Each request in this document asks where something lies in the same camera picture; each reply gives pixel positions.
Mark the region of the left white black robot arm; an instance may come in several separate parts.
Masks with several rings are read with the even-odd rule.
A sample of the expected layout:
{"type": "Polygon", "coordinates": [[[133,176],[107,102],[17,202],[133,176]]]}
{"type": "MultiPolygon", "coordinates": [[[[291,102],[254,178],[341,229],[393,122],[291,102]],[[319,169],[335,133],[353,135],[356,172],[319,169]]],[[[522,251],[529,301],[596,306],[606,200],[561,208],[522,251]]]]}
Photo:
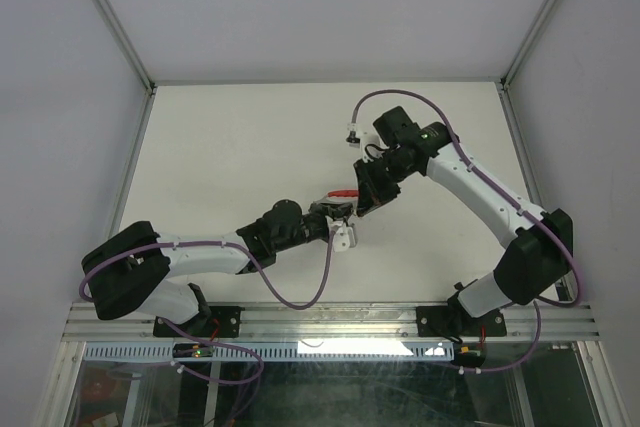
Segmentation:
{"type": "Polygon", "coordinates": [[[264,275],[279,253],[315,241],[325,242],[328,255],[346,251],[356,244],[349,221],[356,203],[352,190],[331,192],[307,211],[281,200],[254,222],[211,240],[163,235],[150,222],[137,221],[82,259],[79,294],[101,320],[140,312],[198,335],[210,320],[206,299],[197,285],[176,284],[174,278],[264,275]]]}

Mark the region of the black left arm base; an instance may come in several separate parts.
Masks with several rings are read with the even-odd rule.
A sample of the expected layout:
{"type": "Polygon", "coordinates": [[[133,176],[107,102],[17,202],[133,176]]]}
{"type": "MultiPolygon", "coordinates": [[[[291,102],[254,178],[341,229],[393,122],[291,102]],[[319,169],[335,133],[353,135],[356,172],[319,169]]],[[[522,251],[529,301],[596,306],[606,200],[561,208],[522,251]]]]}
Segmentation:
{"type": "Polygon", "coordinates": [[[178,337],[167,324],[169,319],[182,331],[201,338],[210,338],[216,333],[218,338],[237,338],[244,309],[237,305],[214,305],[193,315],[187,307],[160,307],[153,324],[153,336],[156,338],[178,337]]]}

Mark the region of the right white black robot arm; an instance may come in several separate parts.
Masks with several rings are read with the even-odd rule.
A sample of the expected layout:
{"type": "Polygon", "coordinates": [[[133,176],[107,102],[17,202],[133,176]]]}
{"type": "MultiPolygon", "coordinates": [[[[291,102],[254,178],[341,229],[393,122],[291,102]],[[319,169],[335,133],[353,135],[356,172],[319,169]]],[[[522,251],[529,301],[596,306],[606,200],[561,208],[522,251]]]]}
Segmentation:
{"type": "Polygon", "coordinates": [[[573,225],[564,211],[547,212],[482,172],[442,122],[421,127],[402,107],[395,107],[373,127],[376,133],[369,135],[351,123],[347,137],[361,151],[354,164],[358,216],[395,200],[401,182],[418,173],[469,208],[504,249],[490,273],[457,285],[443,310],[428,317],[434,333],[449,338],[467,335],[481,325],[483,316],[540,299],[569,272],[573,225]]]}

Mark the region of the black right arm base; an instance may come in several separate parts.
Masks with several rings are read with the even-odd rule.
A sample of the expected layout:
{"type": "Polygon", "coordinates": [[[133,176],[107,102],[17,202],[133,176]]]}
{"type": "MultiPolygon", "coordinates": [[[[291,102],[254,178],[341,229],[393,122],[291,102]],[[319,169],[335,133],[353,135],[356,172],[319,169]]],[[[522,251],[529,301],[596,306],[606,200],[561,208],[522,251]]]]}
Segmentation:
{"type": "Polygon", "coordinates": [[[464,310],[450,306],[432,305],[415,308],[419,337],[442,337],[451,342],[462,342],[463,337],[502,338],[507,335],[504,316],[499,310],[474,318],[464,310]]]}

